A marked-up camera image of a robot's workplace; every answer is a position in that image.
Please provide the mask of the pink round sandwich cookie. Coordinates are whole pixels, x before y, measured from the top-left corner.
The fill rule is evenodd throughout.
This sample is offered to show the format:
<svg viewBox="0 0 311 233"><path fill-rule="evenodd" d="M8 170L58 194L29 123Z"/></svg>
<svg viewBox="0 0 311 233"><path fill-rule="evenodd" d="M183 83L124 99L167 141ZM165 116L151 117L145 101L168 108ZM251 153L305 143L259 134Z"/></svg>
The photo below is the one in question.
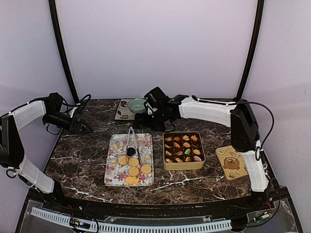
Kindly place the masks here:
<svg viewBox="0 0 311 233"><path fill-rule="evenodd" d="M194 156L193 159L196 162L201 162L202 161L202 159L199 156Z"/></svg>

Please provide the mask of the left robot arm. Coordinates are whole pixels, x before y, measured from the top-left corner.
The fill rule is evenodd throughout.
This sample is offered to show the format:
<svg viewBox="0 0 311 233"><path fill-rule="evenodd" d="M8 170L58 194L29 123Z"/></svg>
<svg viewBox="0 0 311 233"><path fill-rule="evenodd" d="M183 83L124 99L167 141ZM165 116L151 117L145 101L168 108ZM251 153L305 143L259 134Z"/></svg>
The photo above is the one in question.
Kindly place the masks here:
<svg viewBox="0 0 311 233"><path fill-rule="evenodd" d="M20 131L37 119L46 127L54 125L72 134L93 133L91 127L81 118L80 113L91 98L84 96L78 104L68 104L57 92L47 97L33 99L0 117L0 165L6 168L6 174L13 179L19 176L27 185L37 188L45 195L51 195L49 203L57 211L63 212L69 207L63 197L61 184L44 174L26 156L20 138Z"/></svg>

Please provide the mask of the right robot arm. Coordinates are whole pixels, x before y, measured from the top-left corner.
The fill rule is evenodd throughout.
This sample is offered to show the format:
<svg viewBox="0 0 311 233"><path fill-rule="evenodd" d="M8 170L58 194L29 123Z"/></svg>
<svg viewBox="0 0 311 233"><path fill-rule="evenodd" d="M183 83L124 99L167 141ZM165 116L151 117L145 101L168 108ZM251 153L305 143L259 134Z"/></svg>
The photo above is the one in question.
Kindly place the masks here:
<svg viewBox="0 0 311 233"><path fill-rule="evenodd" d="M177 119L199 119L224 125L231 129L231 146L241 153L249 174L251 189L256 192L248 199L248 207L259 210L267 202L263 193L268 187L268 175L260 152L259 125L252 111L252 102L223 102L205 100L196 96L176 95L169 98L159 87L144 96L144 112L134 117L133 127L147 127L164 132L165 122Z"/></svg>

